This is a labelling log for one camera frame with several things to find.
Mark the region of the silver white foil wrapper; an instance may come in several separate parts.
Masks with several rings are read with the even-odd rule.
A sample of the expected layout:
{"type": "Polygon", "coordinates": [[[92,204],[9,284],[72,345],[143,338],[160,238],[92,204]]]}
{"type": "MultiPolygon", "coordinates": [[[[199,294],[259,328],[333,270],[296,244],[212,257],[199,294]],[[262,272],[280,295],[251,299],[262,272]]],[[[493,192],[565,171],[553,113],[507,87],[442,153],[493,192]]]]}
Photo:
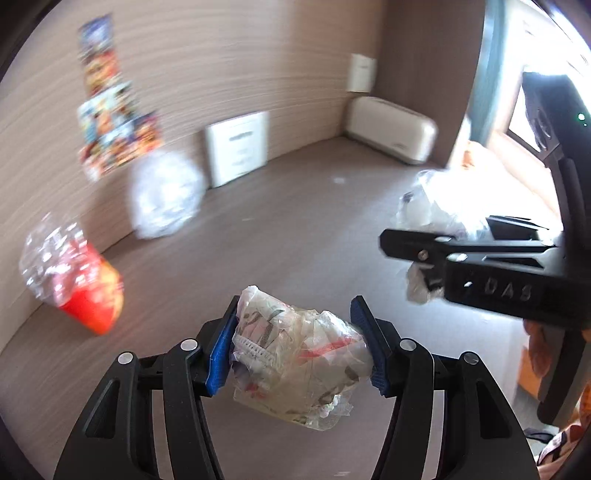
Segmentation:
{"type": "Polygon", "coordinates": [[[485,207],[473,197],[481,186],[466,170],[423,170],[399,201],[399,230],[454,236],[459,240],[491,240],[485,207]]]}

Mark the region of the clear plastic bag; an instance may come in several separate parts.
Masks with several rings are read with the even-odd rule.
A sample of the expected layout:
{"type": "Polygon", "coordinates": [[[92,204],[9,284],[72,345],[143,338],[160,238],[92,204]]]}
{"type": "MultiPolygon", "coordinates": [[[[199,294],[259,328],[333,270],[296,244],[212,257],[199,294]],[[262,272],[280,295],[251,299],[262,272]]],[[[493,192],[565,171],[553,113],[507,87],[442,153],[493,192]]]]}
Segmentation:
{"type": "Polygon", "coordinates": [[[170,236],[190,221],[207,191],[202,170],[178,152],[153,150],[132,165],[128,210],[142,240],[170,236]]]}

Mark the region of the clear plastic bottle red label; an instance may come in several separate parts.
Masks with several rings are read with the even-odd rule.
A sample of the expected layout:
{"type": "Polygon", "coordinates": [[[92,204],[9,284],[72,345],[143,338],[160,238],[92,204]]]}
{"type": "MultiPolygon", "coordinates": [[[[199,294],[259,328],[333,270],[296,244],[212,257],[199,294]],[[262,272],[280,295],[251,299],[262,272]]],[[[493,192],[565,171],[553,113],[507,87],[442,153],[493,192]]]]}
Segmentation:
{"type": "Polygon", "coordinates": [[[105,335],[124,304],[121,274],[89,242],[78,220],[46,214],[27,235],[21,276],[35,298],[105,335]]]}

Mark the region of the orange bed cover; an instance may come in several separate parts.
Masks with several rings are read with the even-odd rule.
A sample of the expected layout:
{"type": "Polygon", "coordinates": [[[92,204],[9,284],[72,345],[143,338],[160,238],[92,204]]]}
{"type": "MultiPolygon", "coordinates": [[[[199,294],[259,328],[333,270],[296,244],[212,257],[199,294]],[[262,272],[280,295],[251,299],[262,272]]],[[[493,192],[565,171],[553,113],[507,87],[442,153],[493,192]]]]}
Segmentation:
{"type": "MultiPolygon", "coordinates": [[[[479,172],[494,170],[512,176],[520,183],[519,204],[530,201],[532,207],[521,214],[532,217],[541,225],[556,229],[559,224],[559,204],[550,171],[525,148],[505,135],[495,135],[489,147],[471,141],[466,147],[462,165],[479,172]]],[[[518,387],[513,406],[524,427],[533,433],[549,434],[548,444],[530,439],[534,458],[542,479],[549,479],[564,464],[590,425],[590,388],[586,387],[577,400],[571,417],[563,427],[546,425],[535,418],[534,396],[541,380],[550,373],[553,354],[548,329],[529,320],[523,322],[528,345],[522,349],[518,387]]]]}

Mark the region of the white tissue box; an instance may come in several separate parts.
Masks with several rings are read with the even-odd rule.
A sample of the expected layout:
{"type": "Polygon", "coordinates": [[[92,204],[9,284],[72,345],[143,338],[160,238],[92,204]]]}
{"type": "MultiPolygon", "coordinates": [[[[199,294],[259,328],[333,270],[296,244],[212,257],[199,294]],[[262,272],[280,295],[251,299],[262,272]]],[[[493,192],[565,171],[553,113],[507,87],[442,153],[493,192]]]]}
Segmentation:
{"type": "Polygon", "coordinates": [[[346,135],[410,165],[424,164],[438,137],[434,120],[387,100],[358,97],[346,115],[346,135]]]}

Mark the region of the teal curtain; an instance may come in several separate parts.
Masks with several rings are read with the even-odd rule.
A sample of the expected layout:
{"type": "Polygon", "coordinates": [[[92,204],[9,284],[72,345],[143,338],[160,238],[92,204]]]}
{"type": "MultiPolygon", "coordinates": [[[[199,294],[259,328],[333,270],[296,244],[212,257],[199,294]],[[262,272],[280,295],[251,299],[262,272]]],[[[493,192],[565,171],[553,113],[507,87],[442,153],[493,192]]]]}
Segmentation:
{"type": "Polygon", "coordinates": [[[506,1],[486,1],[479,61],[468,108],[470,139],[482,145],[488,142],[498,109],[506,37],[506,1]]]}

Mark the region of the anime sticker strip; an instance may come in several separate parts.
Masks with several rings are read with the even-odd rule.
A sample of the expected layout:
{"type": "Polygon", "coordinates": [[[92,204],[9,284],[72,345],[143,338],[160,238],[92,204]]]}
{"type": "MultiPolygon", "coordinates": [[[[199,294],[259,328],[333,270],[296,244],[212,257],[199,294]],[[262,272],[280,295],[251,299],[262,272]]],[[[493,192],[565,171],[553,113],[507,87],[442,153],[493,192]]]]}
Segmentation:
{"type": "Polygon", "coordinates": [[[132,83],[125,81],[113,40],[112,16],[97,17],[78,30],[87,100],[77,109],[84,145],[79,161],[96,182],[163,145],[157,113],[138,110],[132,83]]]}

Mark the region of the upper white wall socket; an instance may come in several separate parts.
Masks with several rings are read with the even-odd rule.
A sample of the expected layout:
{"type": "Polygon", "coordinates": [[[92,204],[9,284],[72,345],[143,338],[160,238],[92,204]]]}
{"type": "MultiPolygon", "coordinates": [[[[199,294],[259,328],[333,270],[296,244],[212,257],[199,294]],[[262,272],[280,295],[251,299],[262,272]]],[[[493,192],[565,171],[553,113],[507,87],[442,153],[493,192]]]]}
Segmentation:
{"type": "Polygon", "coordinates": [[[352,54],[346,90],[351,93],[370,93],[374,87],[376,71],[376,59],[362,54],[352,54]]]}

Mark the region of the white wall socket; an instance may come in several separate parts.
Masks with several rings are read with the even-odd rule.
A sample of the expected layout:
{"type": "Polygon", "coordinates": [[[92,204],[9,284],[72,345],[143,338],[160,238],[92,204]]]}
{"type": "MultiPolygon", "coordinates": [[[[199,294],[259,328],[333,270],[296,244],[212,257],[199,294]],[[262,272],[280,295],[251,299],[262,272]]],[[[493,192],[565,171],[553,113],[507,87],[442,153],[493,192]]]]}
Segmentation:
{"type": "Polygon", "coordinates": [[[204,130],[211,187],[218,188],[266,166],[269,113],[253,112],[204,130]]]}
{"type": "Polygon", "coordinates": [[[352,54],[346,90],[351,93],[370,93],[374,87],[376,71],[376,59],[362,54],[352,54]]]}

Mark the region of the lower white wall socket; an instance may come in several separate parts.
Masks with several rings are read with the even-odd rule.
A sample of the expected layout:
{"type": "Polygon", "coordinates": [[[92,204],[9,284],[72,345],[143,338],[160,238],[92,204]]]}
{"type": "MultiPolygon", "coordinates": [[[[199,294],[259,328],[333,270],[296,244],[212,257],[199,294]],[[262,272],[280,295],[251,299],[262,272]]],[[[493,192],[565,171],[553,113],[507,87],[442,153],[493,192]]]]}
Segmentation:
{"type": "Polygon", "coordinates": [[[269,113],[253,112],[204,130],[211,187],[218,188],[266,166],[269,113]]]}

